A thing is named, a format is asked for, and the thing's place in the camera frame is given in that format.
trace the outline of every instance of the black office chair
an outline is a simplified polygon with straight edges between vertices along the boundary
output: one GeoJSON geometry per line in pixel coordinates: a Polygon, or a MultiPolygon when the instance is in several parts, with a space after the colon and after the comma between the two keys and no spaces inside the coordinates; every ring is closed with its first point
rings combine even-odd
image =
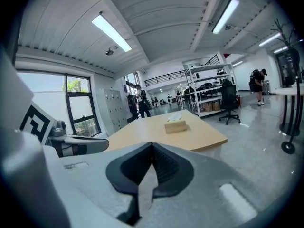
{"type": "Polygon", "coordinates": [[[227,118],[226,125],[228,125],[229,119],[233,118],[238,120],[238,123],[240,124],[241,120],[239,119],[239,116],[231,115],[231,111],[234,111],[233,109],[238,108],[238,102],[236,100],[236,86],[223,86],[221,87],[220,91],[223,97],[221,109],[228,110],[228,114],[226,116],[220,117],[218,120],[221,121],[223,118],[227,118]]]}

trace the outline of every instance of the metal shelving unit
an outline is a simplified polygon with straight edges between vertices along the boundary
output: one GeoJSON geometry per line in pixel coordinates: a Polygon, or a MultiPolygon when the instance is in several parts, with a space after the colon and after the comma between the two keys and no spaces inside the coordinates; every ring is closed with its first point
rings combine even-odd
{"type": "Polygon", "coordinates": [[[228,78],[232,83],[234,83],[236,85],[237,84],[236,83],[236,77],[235,77],[232,65],[228,63],[228,64],[209,64],[209,65],[203,65],[203,66],[198,66],[196,64],[196,65],[193,66],[193,64],[192,64],[191,66],[186,65],[186,67],[187,68],[185,70],[185,75],[186,75],[187,84],[188,84],[188,88],[189,88],[189,95],[190,95],[190,100],[191,100],[191,104],[192,104],[193,113],[198,115],[199,117],[203,117],[203,116],[206,116],[206,115],[210,115],[210,114],[220,112],[221,110],[211,111],[211,112],[200,112],[200,106],[199,105],[202,104],[202,103],[206,103],[206,102],[221,100],[222,96],[210,97],[208,99],[201,99],[200,98],[200,93],[220,89],[221,86],[197,91],[196,88],[195,88],[195,84],[197,82],[203,82],[203,81],[207,81],[207,80],[211,80],[211,79],[228,78]],[[197,79],[193,78],[193,74],[195,74],[195,73],[214,70],[214,69],[223,69],[226,72],[226,74],[208,76],[208,77],[197,78],[197,79]],[[192,92],[192,93],[190,91],[190,86],[194,89],[194,92],[192,92]],[[192,100],[192,96],[191,96],[192,94],[194,94],[194,96],[195,96],[195,102],[193,102],[193,100],[192,100]]]}

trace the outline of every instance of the glossy floor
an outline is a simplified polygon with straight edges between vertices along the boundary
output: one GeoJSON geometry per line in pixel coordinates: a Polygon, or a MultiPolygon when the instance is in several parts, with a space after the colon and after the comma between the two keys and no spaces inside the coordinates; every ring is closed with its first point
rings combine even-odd
{"type": "MultiPolygon", "coordinates": [[[[301,133],[294,138],[295,153],[286,154],[281,143],[289,140],[282,134],[279,125],[282,122],[284,101],[281,96],[264,96],[265,105],[258,106],[254,95],[242,94],[242,107],[237,110],[241,119],[231,119],[229,125],[219,121],[225,113],[210,115],[204,121],[227,136],[228,142],[222,146],[220,158],[229,166],[248,178],[256,188],[263,190],[269,204],[288,191],[300,174],[304,148],[304,116],[301,120],[301,133]]],[[[164,105],[152,109],[151,115],[178,111],[177,104],[164,105]]],[[[142,215],[151,205],[150,192],[157,186],[156,175],[150,169],[140,185],[142,215]]]]}

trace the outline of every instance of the ceiling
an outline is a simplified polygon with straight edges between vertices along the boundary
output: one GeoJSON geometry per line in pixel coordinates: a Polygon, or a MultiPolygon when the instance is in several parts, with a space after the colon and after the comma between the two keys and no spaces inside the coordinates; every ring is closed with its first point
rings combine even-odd
{"type": "MultiPolygon", "coordinates": [[[[287,24],[288,33],[291,31],[292,24],[273,0],[239,1],[226,23],[230,29],[213,34],[229,0],[30,0],[24,10],[19,45],[123,76],[168,55],[178,59],[196,53],[197,57],[211,48],[214,52],[253,53],[261,41],[275,34],[270,30],[275,18],[287,24]],[[118,47],[112,56],[105,54],[116,44],[91,23],[101,11],[131,51],[118,47]]],[[[265,45],[269,50],[282,46],[279,40],[265,45]]]]}
{"type": "Polygon", "coordinates": [[[124,52],[119,47],[113,56],[105,54],[116,44],[91,23],[101,11],[123,38],[130,38],[103,0],[30,0],[24,11],[19,44],[116,73],[142,55],[131,39],[131,51],[124,52]]]}

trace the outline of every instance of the black shorts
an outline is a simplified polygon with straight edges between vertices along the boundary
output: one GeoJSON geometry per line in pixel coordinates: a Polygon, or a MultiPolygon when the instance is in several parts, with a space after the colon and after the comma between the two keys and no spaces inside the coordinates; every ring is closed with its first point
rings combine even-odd
{"type": "Polygon", "coordinates": [[[254,91],[255,91],[255,92],[263,92],[263,88],[262,88],[262,86],[255,85],[255,86],[254,86],[254,91]]]}

